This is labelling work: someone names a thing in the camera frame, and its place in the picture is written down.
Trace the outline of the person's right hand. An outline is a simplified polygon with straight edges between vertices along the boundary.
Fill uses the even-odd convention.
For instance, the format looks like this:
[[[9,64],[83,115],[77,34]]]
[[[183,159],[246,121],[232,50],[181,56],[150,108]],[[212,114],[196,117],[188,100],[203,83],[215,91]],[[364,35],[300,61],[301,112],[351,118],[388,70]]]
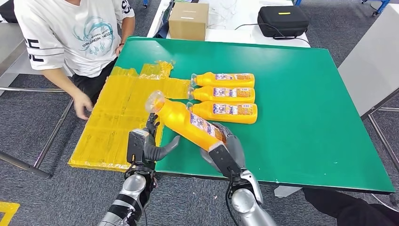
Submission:
[[[73,94],[72,98],[77,117],[83,120],[88,120],[89,117],[86,115],[86,111],[91,112],[93,110],[93,104],[90,98],[82,91]]]

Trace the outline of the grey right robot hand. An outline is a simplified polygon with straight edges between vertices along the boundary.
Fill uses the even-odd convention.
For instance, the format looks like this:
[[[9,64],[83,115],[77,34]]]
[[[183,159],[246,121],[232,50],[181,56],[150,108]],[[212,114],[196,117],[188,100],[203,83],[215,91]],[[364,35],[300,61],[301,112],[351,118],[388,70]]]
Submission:
[[[241,142],[237,138],[237,136],[234,135],[233,132],[228,127],[226,127],[220,123],[213,122],[212,124],[214,126],[216,126],[217,128],[219,128],[223,132],[223,134],[226,138],[225,146],[226,146],[227,150],[229,151],[230,155],[232,156],[232,158],[238,164],[238,166],[240,168],[246,168],[244,151],[243,151]],[[208,162],[217,172],[221,173],[220,169],[217,167],[217,165],[211,159],[211,157],[209,156],[209,154],[207,153],[206,150],[201,148],[200,154],[201,154],[202,158],[206,162]]]

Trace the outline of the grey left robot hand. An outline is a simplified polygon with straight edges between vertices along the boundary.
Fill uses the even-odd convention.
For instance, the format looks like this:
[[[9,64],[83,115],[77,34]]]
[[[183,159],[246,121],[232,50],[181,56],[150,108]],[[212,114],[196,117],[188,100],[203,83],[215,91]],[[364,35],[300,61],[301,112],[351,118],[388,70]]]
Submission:
[[[177,135],[166,146],[158,147],[155,143],[156,131],[160,122],[156,122],[158,115],[150,113],[144,131],[149,133],[149,138],[146,147],[144,148],[144,158],[149,161],[160,161],[173,151],[178,145],[181,136]]]

